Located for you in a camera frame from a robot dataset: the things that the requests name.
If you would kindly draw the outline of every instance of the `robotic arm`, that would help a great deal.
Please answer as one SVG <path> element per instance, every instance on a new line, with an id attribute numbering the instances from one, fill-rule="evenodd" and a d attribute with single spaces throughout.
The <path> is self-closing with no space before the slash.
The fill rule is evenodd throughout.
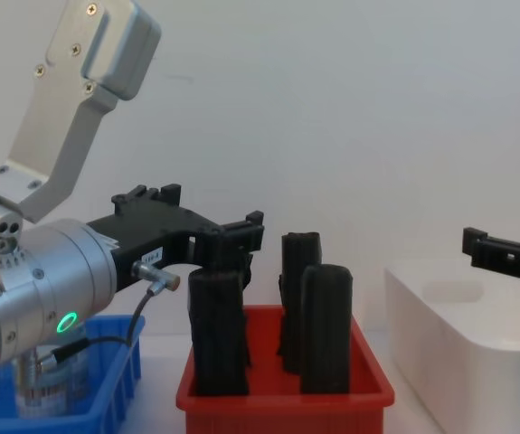
<path id="1" fill-rule="evenodd" d="M 23 233 L 72 192 L 104 115 L 133 99 L 161 36 L 130 0 L 68 0 L 10 156 L 0 166 L 0 364 L 97 314 L 116 292 L 174 263 L 236 269 L 250 280 L 263 214 L 217 225 L 179 207 L 181 188 L 139 186 L 115 213 Z"/>

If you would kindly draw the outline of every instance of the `circular indicator light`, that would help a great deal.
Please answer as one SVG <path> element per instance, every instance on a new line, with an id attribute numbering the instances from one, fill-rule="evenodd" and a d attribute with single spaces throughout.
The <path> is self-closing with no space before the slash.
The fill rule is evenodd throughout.
<path id="1" fill-rule="evenodd" d="M 64 333 L 69 330 L 77 322 L 77 313 L 70 312 L 65 315 L 59 325 L 57 325 L 57 333 Z"/>

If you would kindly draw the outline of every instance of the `white wall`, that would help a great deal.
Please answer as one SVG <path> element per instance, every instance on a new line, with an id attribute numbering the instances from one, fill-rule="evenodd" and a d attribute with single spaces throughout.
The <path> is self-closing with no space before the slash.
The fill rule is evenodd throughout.
<path id="1" fill-rule="evenodd" d="M 62 4 L 0 0 L 0 162 Z M 49 220 L 98 218 L 135 184 L 182 184 L 219 222 L 261 209 L 248 301 L 279 301 L 282 233 L 320 231 L 369 327 L 393 259 L 457 257 L 466 225 L 520 239 L 520 1 L 142 4 L 165 29 L 143 91 L 105 119 Z M 185 305 L 185 290 L 154 301 L 149 331 L 186 330 Z"/>

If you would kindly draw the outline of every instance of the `blue bin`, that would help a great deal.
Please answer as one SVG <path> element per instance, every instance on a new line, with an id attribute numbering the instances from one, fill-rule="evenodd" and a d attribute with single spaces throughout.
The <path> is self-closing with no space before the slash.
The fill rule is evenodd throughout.
<path id="1" fill-rule="evenodd" d="M 87 321 L 89 338 L 126 337 L 131 316 L 97 316 Z M 69 416 L 23 420 L 14 404 L 13 368 L 0 368 L 0 434 L 116 434 L 125 420 L 141 378 L 139 334 L 145 318 L 137 322 L 131 348 L 117 343 L 89 347 L 90 393 L 77 402 Z"/>

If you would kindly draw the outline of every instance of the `red plastic tray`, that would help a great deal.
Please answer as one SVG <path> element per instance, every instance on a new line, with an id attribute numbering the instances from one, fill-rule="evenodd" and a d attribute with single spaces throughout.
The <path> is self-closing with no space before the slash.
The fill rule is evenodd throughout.
<path id="1" fill-rule="evenodd" d="M 301 395 L 299 376 L 284 373 L 277 356 L 282 308 L 247 307 L 246 313 L 250 395 L 195 396 L 192 352 L 177 392 L 187 434 L 382 434 L 394 390 L 354 320 L 350 394 Z"/>

